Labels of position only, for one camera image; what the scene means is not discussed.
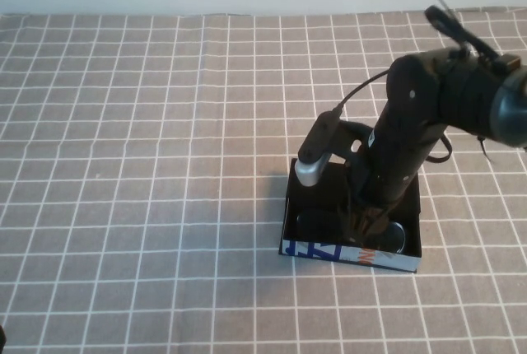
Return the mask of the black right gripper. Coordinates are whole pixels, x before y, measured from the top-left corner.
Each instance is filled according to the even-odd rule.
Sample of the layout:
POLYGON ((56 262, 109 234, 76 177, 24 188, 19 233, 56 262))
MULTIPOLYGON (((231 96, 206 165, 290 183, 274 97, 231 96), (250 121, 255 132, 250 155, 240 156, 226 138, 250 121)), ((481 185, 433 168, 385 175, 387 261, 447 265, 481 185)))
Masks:
POLYGON ((371 207, 361 212, 350 190, 341 202, 342 229, 347 241, 359 244, 361 239, 367 241, 386 230, 388 208, 404 196, 442 135, 441 123, 417 123, 401 117, 379 118, 359 152, 356 168, 358 196, 371 207))

